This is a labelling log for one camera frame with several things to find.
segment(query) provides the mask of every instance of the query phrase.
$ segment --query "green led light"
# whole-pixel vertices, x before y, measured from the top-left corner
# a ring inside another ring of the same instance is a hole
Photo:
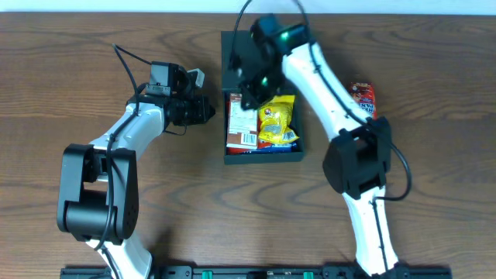
[[[289,33],[288,32],[284,32],[281,34],[281,39],[283,40],[287,40],[289,38]]]

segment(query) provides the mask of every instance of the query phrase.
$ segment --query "wire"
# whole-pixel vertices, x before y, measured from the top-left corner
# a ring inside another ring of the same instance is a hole
[[[115,279],[119,279],[120,276],[119,276],[119,273],[117,272],[118,271],[117,266],[114,263],[114,259],[112,258],[112,255],[110,255],[109,251],[107,250],[107,247],[105,247],[105,246],[102,247],[102,253],[107,258],[108,265],[110,266],[110,268],[112,269],[112,271],[115,274]]]
[[[139,57],[139,56],[137,56],[137,55],[135,55],[135,54],[132,54],[132,53],[130,53],[130,52],[129,52],[129,51],[127,51],[127,50],[124,50],[124,49],[123,49],[123,48],[121,48],[120,46],[115,45],[115,47],[116,47],[118,50],[122,51],[123,53],[125,53],[125,54],[127,54],[127,55],[131,56],[132,58],[136,58],[137,60],[139,60],[139,61],[141,61],[141,62],[143,62],[143,63],[145,63],[145,64],[149,64],[149,65],[151,65],[151,62],[149,62],[149,61],[147,61],[147,60],[144,60],[143,58],[141,58],[141,57]]]
[[[231,45],[231,55],[230,55],[230,58],[229,58],[229,62],[232,61],[234,59],[234,43],[236,42],[236,34],[238,33],[238,25],[239,25],[239,21],[241,20],[241,17],[243,16],[243,13],[245,12],[246,10],[246,7],[248,7],[248,5],[252,2],[252,0],[248,0],[246,1],[245,5],[241,8],[241,11],[239,11],[239,14],[238,14],[238,19],[236,20],[236,24],[234,25],[234,31],[232,33],[232,45]]]
[[[112,217],[114,215],[114,179],[113,179],[113,172],[112,172],[112,165],[113,165],[113,160],[112,160],[112,145],[115,142],[115,139],[117,136],[122,132],[122,130],[133,120],[135,117],[138,116],[138,112],[140,111],[140,101],[138,99],[138,95],[141,93],[141,91],[146,87],[146,84],[141,84],[140,87],[138,88],[136,86],[136,82],[134,81],[133,74],[131,73],[131,70],[127,66],[127,63],[124,61],[122,58],[121,54],[119,53],[119,50],[122,52],[130,55],[131,57],[134,57],[138,60],[141,60],[143,62],[148,62],[142,58],[139,58],[138,56],[128,52],[127,50],[124,50],[120,46],[115,45],[114,43],[112,44],[112,47],[114,48],[115,53],[117,54],[117,57],[120,59],[122,65],[126,69],[127,74],[129,75],[129,79],[131,80],[131,83],[133,84],[133,89],[134,89],[134,96],[136,99],[136,105],[134,108],[134,111],[132,115],[126,119],[113,133],[110,134],[108,137],[108,144],[107,144],[107,150],[106,150],[106,163],[107,163],[107,177],[108,177],[108,211],[107,211],[107,219],[105,221],[105,228],[103,229],[102,237],[98,241],[97,246],[94,248],[95,251],[98,251],[100,248],[103,247],[103,244],[105,243],[107,236],[109,234],[109,230],[111,229],[111,224],[112,224]]]

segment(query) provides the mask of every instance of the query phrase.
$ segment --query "wooden table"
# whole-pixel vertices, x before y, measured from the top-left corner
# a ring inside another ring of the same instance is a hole
[[[201,68],[203,92],[220,112],[220,31],[235,18],[0,14],[0,278],[57,278],[66,265],[103,264],[57,229],[55,215],[64,148],[103,134],[132,94],[111,44]],[[255,18],[243,17],[241,28]],[[449,265],[455,278],[496,277],[496,19],[310,20],[337,75],[375,83],[379,114],[390,120],[412,166],[414,190],[406,201],[387,204],[396,253],[413,265]],[[148,81],[150,69],[127,60],[137,81]],[[222,121],[218,113],[186,136],[163,135],[139,161],[137,227],[158,262],[352,261],[350,217],[323,175],[327,142],[312,110],[305,106],[308,155],[293,164],[225,166]],[[404,185],[394,159],[389,194]]]

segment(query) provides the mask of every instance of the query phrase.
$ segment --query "black tray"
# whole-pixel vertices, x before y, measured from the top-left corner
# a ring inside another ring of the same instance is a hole
[[[231,54],[231,44],[233,41],[233,31],[222,31],[222,96],[224,100],[224,164],[261,164],[261,163],[279,163],[279,162],[299,162],[303,160],[305,155],[303,126],[301,124],[301,99],[302,96],[298,90],[288,81],[281,88],[281,93],[284,95],[296,95],[293,107],[293,116],[291,118],[290,127],[296,132],[300,138],[296,140],[297,147],[292,152],[288,153],[271,153],[271,154],[236,154],[228,155],[226,148],[227,126],[229,120],[229,112],[227,111],[227,101],[230,93],[239,93],[237,87],[239,78],[233,71],[227,70],[229,64],[229,56]],[[250,38],[248,31],[238,31],[236,34],[236,53],[242,59],[248,59],[253,65],[263,65],[264,62],[260,57],[259,51],[256,49],[254,42]]]

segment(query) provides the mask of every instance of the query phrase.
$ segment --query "chip bag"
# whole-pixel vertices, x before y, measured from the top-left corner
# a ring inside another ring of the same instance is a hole
[[[292,143],[299,139],[289,128],[293,115],[294,95],[275,96],[258,110],[261,121],[259,139],[269,143]]]

